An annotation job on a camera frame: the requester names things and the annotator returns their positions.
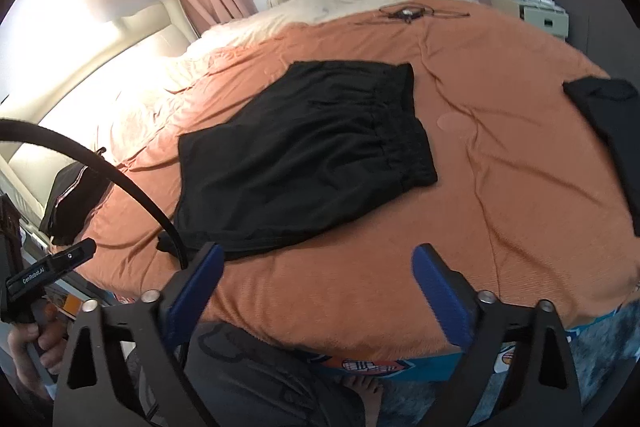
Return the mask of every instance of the hand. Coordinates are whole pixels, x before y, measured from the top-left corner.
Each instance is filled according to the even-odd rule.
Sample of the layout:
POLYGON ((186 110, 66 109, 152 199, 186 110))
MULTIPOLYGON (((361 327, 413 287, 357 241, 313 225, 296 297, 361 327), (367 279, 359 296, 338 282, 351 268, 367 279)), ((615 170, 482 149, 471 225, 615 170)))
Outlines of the hand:
POLYGON ((62 367, 62 356, 66 348, 66 326, 57 318, 58 309, 53 304, 47 304, 44 314, 48 323, 42 333, 38 333, 37 324, 16 324, 9 332, 7 341, 18 379, 32 393, 43 399, 50 399, 27 353, 27 344, 38 341, 45 351, 40 362, 52 375, 57 375, 62 367))

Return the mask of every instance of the black cable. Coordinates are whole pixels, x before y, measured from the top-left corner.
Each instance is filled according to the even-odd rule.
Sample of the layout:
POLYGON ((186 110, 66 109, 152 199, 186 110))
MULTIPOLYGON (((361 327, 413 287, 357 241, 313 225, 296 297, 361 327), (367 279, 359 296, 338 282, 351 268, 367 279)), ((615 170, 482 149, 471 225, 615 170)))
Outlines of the black cable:
POLYGON ((180 269, 187 268, 189 261, 186 255, 186 248, 171 220, 166 217, 166 214, 140 187, 100 155, 46 127, 9 118, 0 118, 0 141, 30 143, 54 150, 86 165, 122 188, 140 203, 165 230, 174 243, 176 255, 180 262, 180 269))
POLYGON ((414 20, 421 19, 422 17, 430 17, 433 19, 443 19, 443 20, 452 20, 452 19, 463 19, 467 17, 471 17, 471 14, 468 12, 459 12, 455 10, 439 10, 435 9, 427 4, 405 4, 404 6, 398 7, 382 7, 379 8, 378 11, 384 15, 382 18, 374 18, 369 21, 362 21, 354 23, 357 26, 368 26, 371 24, 394 24, 395 22, 401 21, 405 24, 411 24, 414 20))
MULTIPOLYGON (((178 354, 178 363, 180 364, 180 368, 184 371, 184 367, 187 365, 187 357, 189 356, 189 343, 185 342, 180 345, 180 353, 178 354)), ((158 413, 158 401, 151 406, 151 409, 146 413, 146 419, 151 422, 153 417, 158 413)))

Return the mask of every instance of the black cloth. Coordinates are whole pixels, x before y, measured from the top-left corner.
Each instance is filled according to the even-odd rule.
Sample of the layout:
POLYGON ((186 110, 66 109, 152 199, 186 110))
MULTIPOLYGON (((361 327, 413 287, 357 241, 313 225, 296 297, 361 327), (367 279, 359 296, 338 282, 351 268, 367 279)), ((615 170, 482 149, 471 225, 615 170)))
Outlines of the black cloth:
POLYGON ((17 378, 15 381, 15 392, 20 400, 29 408, 31 414, 42 422, 42 425, 52 425, 53 400, 45 400, 33 393, 17 378))
MULTIPOLYGON (((96 153, 103 154, 101 148, 96 153)), ((72 245, 84 228, 84 222, 100 202, 111 182, 98 172, 73 162, 60 169, 53 181, 40 231, 54 245, 72 245)))
POLYGON ((181 136, 186 247, 215 241, 229 260, 295 245, 436 182, 413 92, 409 64, 296 62, 226 123, 181 136))
POLYGON ((562 84, 564 92, 606 143, 616 166, 634 233, 640 237, 640 96, 619 78, 588 76, 562 84))
MULTIPOLYGON (((364 427, 355 392, 230 324, 199 325, 184 372, 220 427, 364 427)), ((155 403, 144 371, 140 403, 155 403)), ((162 410, 154 418, 165 425, 162 410)))

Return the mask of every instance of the gray pants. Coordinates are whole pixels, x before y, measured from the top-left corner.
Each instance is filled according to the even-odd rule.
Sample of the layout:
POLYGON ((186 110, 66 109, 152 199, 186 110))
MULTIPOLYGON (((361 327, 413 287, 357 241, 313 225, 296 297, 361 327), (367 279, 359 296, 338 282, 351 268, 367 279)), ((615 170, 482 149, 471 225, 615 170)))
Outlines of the gray pants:
MULTIPOLYGON (((220 427, 364 427, 364 407, 351 390, 226 323, 200 325, 185 373, 220 427)), ((153 396, 140 380, 144 410, 153 396)), ((161 412, 154 421, 162 425, 161 412)))

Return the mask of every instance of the bare foot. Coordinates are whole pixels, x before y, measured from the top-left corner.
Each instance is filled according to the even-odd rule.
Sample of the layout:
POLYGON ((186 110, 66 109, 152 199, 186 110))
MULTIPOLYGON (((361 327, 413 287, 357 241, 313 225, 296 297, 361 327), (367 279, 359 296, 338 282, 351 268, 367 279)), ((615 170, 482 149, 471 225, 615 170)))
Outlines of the bare foot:
POLYGON ((344 377, 344 387, 358 393, 364 405, 365 427, 376 427, 382 404, 382 384, 372 377, 344 377))

